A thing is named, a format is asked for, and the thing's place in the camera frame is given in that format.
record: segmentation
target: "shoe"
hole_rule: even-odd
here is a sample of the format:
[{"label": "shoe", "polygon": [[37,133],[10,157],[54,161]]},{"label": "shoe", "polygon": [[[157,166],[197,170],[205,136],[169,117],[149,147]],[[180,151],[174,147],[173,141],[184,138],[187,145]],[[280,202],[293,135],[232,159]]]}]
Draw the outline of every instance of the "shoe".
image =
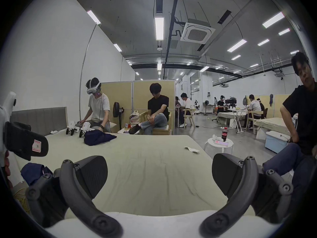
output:
[{"label": "shoe", "polygon": [[133,128],[129,129],[129,134],[135,134],[135,133],[137,133],[140,129],[141,129],[141,127],[137,124],[137,125],[135,125]]}]

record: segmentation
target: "blue cooler box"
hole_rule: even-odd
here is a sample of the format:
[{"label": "blue cooler box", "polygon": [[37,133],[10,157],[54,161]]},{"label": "blue cooler box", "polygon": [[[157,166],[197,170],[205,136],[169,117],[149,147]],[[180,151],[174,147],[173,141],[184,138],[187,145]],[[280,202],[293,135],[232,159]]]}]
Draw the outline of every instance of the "blue cooler box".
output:
[{"label": "blue cooler box", "polygon": [[287,146],[287,141],[290,136],[276,132],[268,131],[266,133],[265,148],[270,149],[275,153],[279,153],[282,149]]}]

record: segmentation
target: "ceiling light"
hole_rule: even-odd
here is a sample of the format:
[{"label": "ceiling light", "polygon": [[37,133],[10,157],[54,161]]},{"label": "ceiling light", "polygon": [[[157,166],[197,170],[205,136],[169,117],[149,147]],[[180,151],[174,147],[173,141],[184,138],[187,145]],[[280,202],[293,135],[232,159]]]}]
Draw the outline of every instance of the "ceiling light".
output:
[{"label": "ceiling light", "polygon": [[278,14],[276,14],[275,16],[273,16],[272,18],[270,18],[269,20],[265,21],[262,25],[265,28],[268,28],[269,26],[273,25],[274,23],[278,22],[280,19],[284,18],[285,16],[283,15],[282,12],[279,12]]},{"label": "ceiling light", "polygon": [[119,48],[118,44],[114,44],[114,46],[116,47],[116,49],[117,49],[119,52],[122,51],[121,48]]},{"label": "ceiling light", "polygon": [[164,18],[155,18],[155,36],[157,41],[164,40]]},{"label": "ceiling light", "polygon": [[288,29],[283,30],[282,32],[279,32],[278,34],[283,35],[283,34],[288,33],[289,31],[290,31],[290,29],[288,28]]},{"label": "ceiling light", "polygon": [[97,25],[100,24],[99,19],[96,17],[96,15],[91,10],[87,11],[87,13],[93,19],[93,21],[97,23]]},{"label": "ceiling light", "polygon": [[270,41],[269,39],[266,39],[266,40],[264,40],[264,41],[258,43],[258,46],[262,46],[263,44],[265,44],[265,43],[267,43],[267,42],[269,42],[269,41]]},{"label": "ceiling light", "polygon": [[204,72],[205,70],[207,70],[209,68],[209,66],[205,66],[203,69],[201,69],[199,72]]},{"label": "ceiling light", "polygon": [[237,42],[236,44],[234,44],[230,49],[228,49],[228,52],[233,52],[235,51],[237,48],[239,48],[240,46],[242,46],[244,43],[246,43],[247,41],[244,39],[241,39],[239,42]]},{"label": "ceiling light", "polygon": [[236,57],[232,58],[231,60],[236,60],[239,57],[240,57],[240,55],[237,55]]}]

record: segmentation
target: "small white robot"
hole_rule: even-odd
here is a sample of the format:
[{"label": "small white robot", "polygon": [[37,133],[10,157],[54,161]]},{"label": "small white robot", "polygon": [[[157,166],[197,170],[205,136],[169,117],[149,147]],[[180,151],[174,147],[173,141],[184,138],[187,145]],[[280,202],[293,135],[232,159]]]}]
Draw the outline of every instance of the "small white robot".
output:
[{"label": "small white robot", "polygon": [[84,122],[84,124],[82,125],[82,127],[79,130],[79,137],[84,136],[87,131],[91,131],[91,130],[95,130],[95,129],[90,128],[89,122],[87,122],[87,121]]},{"label": "small white robot", "polygon": [[73,136],[74,132],[79,131],[79,127],[75,126],[76,123],[74,121],[70,121],[66,129],[66,135],[70,132],[70,135]]}]

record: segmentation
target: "vr headset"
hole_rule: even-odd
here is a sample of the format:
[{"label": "vr headset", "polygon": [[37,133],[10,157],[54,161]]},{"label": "vr headset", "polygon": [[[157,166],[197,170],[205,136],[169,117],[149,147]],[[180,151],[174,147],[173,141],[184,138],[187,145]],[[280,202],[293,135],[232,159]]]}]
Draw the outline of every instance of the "vr headset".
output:
[{"label": "vr headset", "polygon": [[96,86],[91,86],[91,80],[89,81],[89,88],[87,89],[88,94],[96,93],[99,90],[100,82]]}]

